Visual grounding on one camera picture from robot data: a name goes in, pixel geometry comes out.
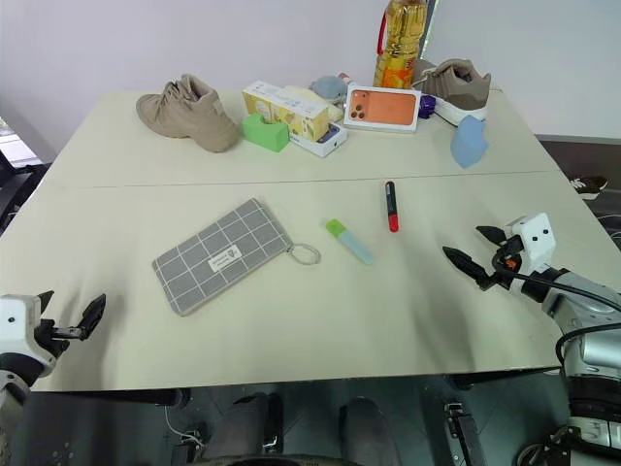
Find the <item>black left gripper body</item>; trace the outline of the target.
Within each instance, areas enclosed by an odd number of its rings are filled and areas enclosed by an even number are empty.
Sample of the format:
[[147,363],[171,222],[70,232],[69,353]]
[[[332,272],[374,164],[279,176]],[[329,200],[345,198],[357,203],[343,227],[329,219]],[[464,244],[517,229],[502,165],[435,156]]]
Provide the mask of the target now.
[[58,358],[69,346],[70,340],[79,340],[82,330],[78,327],[55,326],[53,319],[42,319],[34,331],[37,344],[49,352],[54,358]]

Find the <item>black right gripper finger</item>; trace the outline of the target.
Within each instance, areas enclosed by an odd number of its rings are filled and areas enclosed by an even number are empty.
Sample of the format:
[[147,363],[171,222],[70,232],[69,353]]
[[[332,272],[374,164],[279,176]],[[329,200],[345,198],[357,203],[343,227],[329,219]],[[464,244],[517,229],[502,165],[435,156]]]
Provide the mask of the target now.
[[442,248],[447,259],[462,273],[473,279],[479,287],[486,286],[486,270],[461,250],[444,246]]
[[496,226],[479,225],[475,228],[486,240],[496,246],[503,246],[507,242],[504,229]]

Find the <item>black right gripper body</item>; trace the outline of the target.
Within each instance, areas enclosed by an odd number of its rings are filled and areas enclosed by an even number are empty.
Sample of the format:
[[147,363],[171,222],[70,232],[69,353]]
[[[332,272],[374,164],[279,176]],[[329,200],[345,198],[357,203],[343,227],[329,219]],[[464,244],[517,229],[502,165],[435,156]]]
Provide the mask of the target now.
[[481,290],[488,290],[496,284],[509,289],[522,265],[521,252],[524,247],[518,235],[507,235],[507,242],[497,247],[491,259],[494,272],[491,275],[486,273],[486,286],[480,287]]

